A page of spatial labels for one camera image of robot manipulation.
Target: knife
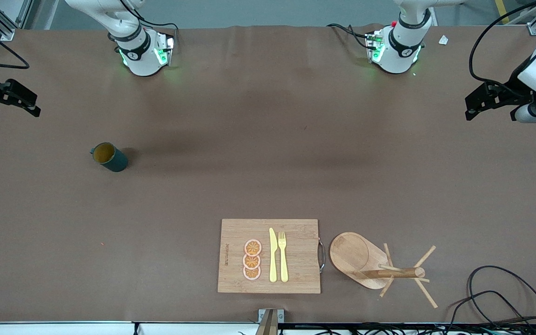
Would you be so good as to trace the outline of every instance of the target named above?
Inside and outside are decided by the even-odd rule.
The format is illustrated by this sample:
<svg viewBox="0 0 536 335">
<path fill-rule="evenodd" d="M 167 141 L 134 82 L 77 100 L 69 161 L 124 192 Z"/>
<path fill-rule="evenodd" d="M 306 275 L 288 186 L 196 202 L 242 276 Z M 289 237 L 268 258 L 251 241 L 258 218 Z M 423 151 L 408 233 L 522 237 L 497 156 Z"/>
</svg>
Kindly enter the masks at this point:
<svg viewBox="0 0 536 335">
<path fill-rule="evenodd" d="M 278 242 L 276 241 L 276 234 L 274 229 L 270 228 L 270 281 L 276 282 L 276 257 L 275 253 L 278 249 Z"/>
</svg>

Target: fork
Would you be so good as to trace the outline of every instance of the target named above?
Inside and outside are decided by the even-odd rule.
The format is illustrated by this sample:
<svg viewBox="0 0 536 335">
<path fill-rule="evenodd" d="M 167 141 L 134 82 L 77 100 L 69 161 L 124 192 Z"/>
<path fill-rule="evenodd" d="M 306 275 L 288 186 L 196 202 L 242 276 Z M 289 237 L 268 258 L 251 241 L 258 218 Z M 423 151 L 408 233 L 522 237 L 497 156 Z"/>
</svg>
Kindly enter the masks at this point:
<svg viewBox="0 0 536 335">
<path fill-rule="evenodd" d="M 289 270 L 287 269 L 287 257 L 285 257 L 285 248 L 287 247 L 287 236 L 284 231 L 278 232 L 278 248 L 281 249 L 281 280 L 289 281 Z"/>
</svg>

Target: teal mug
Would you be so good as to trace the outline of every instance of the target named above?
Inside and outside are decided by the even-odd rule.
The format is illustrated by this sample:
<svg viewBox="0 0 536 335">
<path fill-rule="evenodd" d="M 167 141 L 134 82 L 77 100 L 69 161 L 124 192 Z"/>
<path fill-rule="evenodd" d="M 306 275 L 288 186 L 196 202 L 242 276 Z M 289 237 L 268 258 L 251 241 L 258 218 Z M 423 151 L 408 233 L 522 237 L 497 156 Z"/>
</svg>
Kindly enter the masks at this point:
<svg viewBox="0 0 536 335">
<path fill-rule="evenodd" d="M 127 157 L 109 142 L 100 143 L 90 151 L 92 159 L 105 168 L 119 172 L 127 168 Z"/>
</svg>

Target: brown tabletop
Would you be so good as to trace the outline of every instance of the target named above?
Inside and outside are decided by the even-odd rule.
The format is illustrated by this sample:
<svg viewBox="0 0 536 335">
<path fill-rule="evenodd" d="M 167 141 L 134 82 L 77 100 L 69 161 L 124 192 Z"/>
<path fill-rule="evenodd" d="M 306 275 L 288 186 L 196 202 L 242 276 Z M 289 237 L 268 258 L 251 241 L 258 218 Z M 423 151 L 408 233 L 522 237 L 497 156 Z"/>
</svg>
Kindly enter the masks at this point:
<svg viewBox="0 0 536 335">
<path fill-rule="evenodd" d="M 10 45 L 31 68 L 0 81 L 34 90 L 42 116 L 1 106 L 0 321 L 241 322 L 284 308 L 290 322 L 442 322 L 480 265 L 536 288 L 536 125 L 509 108 L 464 120 L 481 30 L 432 28 L 399 75 L 330 28 L 183 30 L 174 68 L 151 78 L 128 72 L 105 31 L 18 31 Z M 476 72 L 505 80 L 535 45 L 524 27 L 494 28 Z M 104 141 L 127 170 L 92 160 Z M 409 280 L 381 299 L 330 261 L 319 295 L 217 293 L 223 218 L 319 219 L 326 244 L 354 231 L 387 242 L 398 267 L 434 244 L 423 267 L 440 308 Z M 512 278 L 486 271 L 475 290 L 487 288 L 536 314 Z"/>
</svg>

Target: orange slice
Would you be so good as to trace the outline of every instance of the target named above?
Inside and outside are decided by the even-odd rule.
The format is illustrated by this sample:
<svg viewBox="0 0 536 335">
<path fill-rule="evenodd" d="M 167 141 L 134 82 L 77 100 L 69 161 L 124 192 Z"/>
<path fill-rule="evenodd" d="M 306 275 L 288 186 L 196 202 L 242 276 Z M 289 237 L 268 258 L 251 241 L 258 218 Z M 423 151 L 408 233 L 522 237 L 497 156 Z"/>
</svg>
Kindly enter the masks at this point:
<svg viewBox="0 0 536 335">
<path fill-rule="evenodd" d="M 249 255 L 243 256 L 243 266 L 246 269 L 254 270 L 254 269 L 257 269 L 259 265 L 260 265 L 259 256 L 249 256 Z"/>
<path fill-rule="evenodd" d="M 247 256 L 258 256 L 262 251 L 262 244 L 258 240 L 249 240 L 245 242 L 244 250 Z"/>
<path fill-rule="evenodd" d="M 261 272 L 262 271 L 260 270 L 260 268 L 253 269 L 253 270 L 243 268 L 243 276 L 249 280 L 256 280 L 257 278 L 260 277 Z"/>
</svg>

